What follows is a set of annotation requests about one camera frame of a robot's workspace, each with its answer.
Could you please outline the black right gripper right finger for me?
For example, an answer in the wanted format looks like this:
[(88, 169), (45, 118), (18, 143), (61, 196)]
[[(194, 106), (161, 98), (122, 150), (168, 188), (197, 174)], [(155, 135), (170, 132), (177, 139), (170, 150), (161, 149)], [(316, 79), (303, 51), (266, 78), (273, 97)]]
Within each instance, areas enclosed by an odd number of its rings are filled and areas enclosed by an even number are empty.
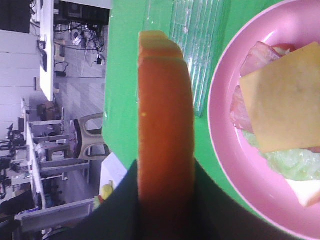
[(193, 219), (195, 240), (295, 240), (231, 199), (195, 163)]

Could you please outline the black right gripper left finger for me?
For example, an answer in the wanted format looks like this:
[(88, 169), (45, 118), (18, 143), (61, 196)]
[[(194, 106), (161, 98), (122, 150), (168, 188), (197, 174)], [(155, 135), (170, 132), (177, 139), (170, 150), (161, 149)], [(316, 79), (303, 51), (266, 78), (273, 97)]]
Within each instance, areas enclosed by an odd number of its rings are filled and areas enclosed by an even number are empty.
[(137, 161), (134, 160), (115, 191), (75, 227), (50, 240), (139, 240)]

